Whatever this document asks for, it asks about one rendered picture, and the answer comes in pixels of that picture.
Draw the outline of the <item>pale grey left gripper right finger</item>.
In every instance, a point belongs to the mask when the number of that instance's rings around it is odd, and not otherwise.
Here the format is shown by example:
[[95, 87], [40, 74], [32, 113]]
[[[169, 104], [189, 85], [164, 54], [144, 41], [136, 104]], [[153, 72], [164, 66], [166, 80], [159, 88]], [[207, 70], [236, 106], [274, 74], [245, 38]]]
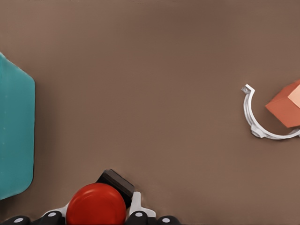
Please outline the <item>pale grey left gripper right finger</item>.
[[126, 225], [156, 225], [156, 213], [151, 209], [142, 207], [140, 192], [133, 193]]

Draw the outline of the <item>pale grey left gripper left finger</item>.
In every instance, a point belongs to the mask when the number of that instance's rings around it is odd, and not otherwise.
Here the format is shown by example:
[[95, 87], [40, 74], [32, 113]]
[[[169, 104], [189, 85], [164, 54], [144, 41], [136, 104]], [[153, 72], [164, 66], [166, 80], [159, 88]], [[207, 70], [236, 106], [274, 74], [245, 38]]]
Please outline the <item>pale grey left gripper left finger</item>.
[[66, 225], [66, 212], [69, 203], [64, 207], [46, 212], [40, 220], [40, 225]]

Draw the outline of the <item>blue storage box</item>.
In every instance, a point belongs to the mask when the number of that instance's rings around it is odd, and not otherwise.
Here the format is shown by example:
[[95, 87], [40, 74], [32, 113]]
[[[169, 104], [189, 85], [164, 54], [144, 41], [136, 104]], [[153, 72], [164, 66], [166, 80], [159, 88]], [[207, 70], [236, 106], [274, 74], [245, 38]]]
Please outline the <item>blue storage box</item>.
[[33, 180], [35, 81], [0, 53], [0, 200]]

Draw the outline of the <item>orange cube block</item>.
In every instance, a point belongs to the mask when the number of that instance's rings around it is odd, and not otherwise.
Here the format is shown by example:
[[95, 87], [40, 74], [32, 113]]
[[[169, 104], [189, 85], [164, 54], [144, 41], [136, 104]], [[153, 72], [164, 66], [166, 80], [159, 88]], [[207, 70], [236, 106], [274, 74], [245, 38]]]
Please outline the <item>orange cube block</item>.
[[285, 86], [265, 107], [287, 128], [300, 126], [300, 79]]

